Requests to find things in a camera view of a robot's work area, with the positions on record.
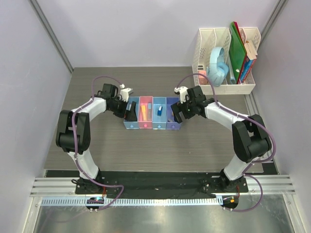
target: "white wall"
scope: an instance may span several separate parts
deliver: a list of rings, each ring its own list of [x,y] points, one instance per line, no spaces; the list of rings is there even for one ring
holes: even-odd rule
[[[277,167],[290,174],[311,219],[311,1],[289,1],[258,52],[255,98],[277,142]]]
[[[0,1],[0,229],[21,232],[70,75],[26,0]]]
[[[38,0],[73,67],[191,66],[200,27],[262,29],[277,0]]]

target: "wood grain surface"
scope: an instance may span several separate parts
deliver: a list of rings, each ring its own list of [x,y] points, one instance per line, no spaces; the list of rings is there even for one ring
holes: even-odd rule
[[[73,109],[91,96],[91,81],[99,75],[120,79],[134,89],[132,96],[175,96],[174,87],[191,67],[94,67],[75,68],[63,109]],[[103,83],[97,80],[95,90]],[[184,81],[193,87],[193,79]],[[219,96],[225,106],[247,114],[243,95]],[[231,132],[212,120],[195,116],[185,120],[181,129],[127,130],[123,119],[105,112],[91,122],[90,151],[101,170],[117,171],[204,171],[223,169],[234,155]],[[45,169],[76,169],[72,159],[52,141]],[[263,172],[261,165],[251,168]]]

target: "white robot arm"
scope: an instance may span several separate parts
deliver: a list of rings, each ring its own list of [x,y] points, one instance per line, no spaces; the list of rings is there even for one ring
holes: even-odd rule
[[[102,98],[95,97],[93,102],[85,107],[84,109],[80,110],[78,113],[87,113],[89,115],[89,121],[91,122],[97,115],[106,111],[106,100]],[[75,161],[74,158],[74,151],[68,152],[68,155]],[[98,174],[98,167],[95,165],[91,152],[89,148],[85,150],[82,154],[77,154],[77,160],[82,168],[82,170],[89,175],[90,178],[95,179]],[[81,171],[80,177],[83,179],[88,179]]]
[[[251,118],[264,126],[259,115],[248,116],[233,110],[224,110],[221,103],[214,99],[206,99],[200,86],[194,88],[175,88],[175,93],[180,95],[180,102],[171,106],[176,122],[181,123],[180,112],[185,119],[195,115],[214,120],[232,131],[235,155],[231,162],[221,171],[223,188],[232,189],[243,176],[249,164],[263,156],[272,147],[268,134],[255,124],[241,117]]]
[[[120,94],[118,88],[111,84],[104,84],[102,91],[99,91],[94,99],[90,99],[86,107],[72,109],[70,111],[63,110],[59,115],[56,144],[61,147],[64,152],[78,162],[81,170],[85,172],[91,179],[101,182],[102,176],[99,168],[95,165],[89,150],[90,145],[90,121],[97,115],[106,110],[112,111],[114,115],[131,121],[137,121],[135,112],[136,103],[133,102],[131,109],[126,110],[129,95],[133,92],[132,88],[124,88],[120,86]],[[75,125],[72,126],[73,113],[80,109],[75,115]],[[78,153],[75,156],[74,137],[72,127],[76,127]],[[81,183],[87,183],[86,177],[80,170]]]

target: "book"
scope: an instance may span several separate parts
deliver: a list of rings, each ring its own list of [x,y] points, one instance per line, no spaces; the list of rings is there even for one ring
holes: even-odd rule
[[[251,71],[256,59],[257,59],[257,51],[255,49],[255,46],[252,41],[246,41],[245,43],[245,49],[246,49],[246,61],[243,65],[242,69],[242,75],[240,77],[240,82],[242,83],[249,72]]]
[[[234,77],[236,79],[236,83],[239,83],[243,65],[246,60],[246,49],[242,42],[240,32],[238,32],[236,25],[234,22],[230,24],[230,32],[231,32],[231,43],[229,48],[229,56],[233,68]]]

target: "blue bin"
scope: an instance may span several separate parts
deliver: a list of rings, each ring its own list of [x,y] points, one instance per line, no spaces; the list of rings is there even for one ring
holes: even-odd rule
[[[138,119],[138,116],[139,116],[139,97],[130,97],[128,99],[128,104],[127,104],[126,110],[130,110],[130,106],[131,106],[133,101],[136,102],[135,110],[136,110],[136,116],[137,116],[137,119]],[[138,121],[127,121],[127,120],[124,120],[124,125],[125,125],[125,127],[128,130],[139,129]]]
[[[178,124],[177,122],[174,121],[174,116],[173,116],[173,111],[171,109],[171,105],[178,102],[179,97],[167,97],[166,98],[166,129],[167,130],[179,130],[181,124]]]
[[[157,112],[160,106],[162,107],[162,114],[158,116]],[[154,130],[166,129],[166,97],[153,98],[152,128]]]

